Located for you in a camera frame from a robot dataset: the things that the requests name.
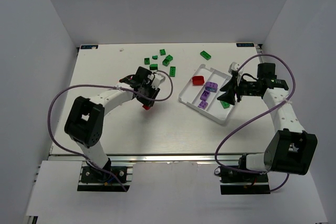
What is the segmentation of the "purple paw print lego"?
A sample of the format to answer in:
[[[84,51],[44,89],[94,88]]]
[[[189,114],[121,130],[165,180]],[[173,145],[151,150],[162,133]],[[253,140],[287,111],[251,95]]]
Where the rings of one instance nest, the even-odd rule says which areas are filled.
[[[206,82],[205,83],[205,90],[209,91],[209,92],[217,92],[218,89],[218,84],[215,82]]]

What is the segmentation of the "small purple lego brick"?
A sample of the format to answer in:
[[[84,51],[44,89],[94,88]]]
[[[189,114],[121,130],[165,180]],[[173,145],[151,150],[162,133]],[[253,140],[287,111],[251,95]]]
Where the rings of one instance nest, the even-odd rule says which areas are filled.
[[[202,95],[201,95],[201,97],[200,97],[200,99],[201,99],[202,101],[206,101],[207,98],[209,97],[209,95],[210,95],[210,92],[207,91],[207,90],[204,90],[203,93],[202,93]]]

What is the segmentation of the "purple square lego brick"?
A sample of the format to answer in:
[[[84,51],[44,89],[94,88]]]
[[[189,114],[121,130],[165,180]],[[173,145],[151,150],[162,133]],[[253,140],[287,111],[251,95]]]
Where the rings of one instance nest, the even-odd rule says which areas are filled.
[[[205,110],[207,108],[207,106],[208,106],[208,103],[206,101],[202,100],[197,107]]]

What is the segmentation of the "red rounded lego brick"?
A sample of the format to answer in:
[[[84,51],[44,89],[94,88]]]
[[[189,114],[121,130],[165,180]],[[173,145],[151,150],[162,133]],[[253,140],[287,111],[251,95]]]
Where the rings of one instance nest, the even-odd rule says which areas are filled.
[[[193,76],[192,84],[194,86],[202,86],[205,83],[205,78],[203,76]]]

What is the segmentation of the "green long lego brick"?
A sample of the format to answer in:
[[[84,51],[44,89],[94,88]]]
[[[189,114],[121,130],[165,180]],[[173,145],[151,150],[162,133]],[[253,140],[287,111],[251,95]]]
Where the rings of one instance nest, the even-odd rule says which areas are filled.
[[[170,77],[175,77],[175,75],[176,75],[176,67],[170,66],[169,76]]]

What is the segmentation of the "green long lego plate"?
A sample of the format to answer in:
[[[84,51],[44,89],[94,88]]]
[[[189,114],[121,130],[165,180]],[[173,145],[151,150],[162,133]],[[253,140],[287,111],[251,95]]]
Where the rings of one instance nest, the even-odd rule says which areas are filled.
[[[206,51],[201,51],[200,53],[199,53],[204,59],[206,59],[206,60],[210,60],[211,59],[211,55],[209,54],[209,53],[207,53]]]

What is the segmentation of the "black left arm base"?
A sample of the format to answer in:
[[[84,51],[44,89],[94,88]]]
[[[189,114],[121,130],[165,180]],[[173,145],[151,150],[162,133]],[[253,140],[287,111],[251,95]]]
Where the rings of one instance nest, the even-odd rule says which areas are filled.
[[[122,192],[125,193],[130,188],[133,167],[128,163],[112,162],[110,172],[113,175],[103,173],[88,163],[83,163],[77,191],[85,192]]]

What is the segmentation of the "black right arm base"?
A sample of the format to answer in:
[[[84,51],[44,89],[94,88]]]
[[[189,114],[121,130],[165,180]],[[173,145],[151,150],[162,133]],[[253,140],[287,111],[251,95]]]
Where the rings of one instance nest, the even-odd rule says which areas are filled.
[[[220,179],[222,195],[270,194],[267,174],[242,173],[219,166],[214,170],[214,175]]]

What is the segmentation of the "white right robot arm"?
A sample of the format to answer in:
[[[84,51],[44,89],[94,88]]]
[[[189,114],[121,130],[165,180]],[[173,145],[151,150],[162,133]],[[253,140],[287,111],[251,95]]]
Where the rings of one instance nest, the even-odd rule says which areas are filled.
[[[266,150],[258,154],[244,154],[237,171],[242,173],[282,172],[305,175],[317,147],[317,137],[300,124],[289,102],[289,88],[285,80],[278,79],[273,63],[260,63],[257,77],[245,80],[238,63],[229,67],[231,79],[220,89],[217,100],[231,105],[243,96],[261,97],[274,125],[275,136]]]

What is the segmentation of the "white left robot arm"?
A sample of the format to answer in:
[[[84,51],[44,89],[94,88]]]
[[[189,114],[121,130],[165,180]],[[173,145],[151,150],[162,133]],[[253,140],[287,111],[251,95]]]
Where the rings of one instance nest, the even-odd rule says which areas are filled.
[[[91,166],[108,169],[111,164],[99,142],[104,116],[133,99],[137,99],[145,109],[151,108],[160,91],[159,85],[164,81],[164,75],[138,67],[135,74],[120,79],[115,85],[116,89],[90,98],[79,96],[74,100],[65,124],[65,133],[89,158]]]

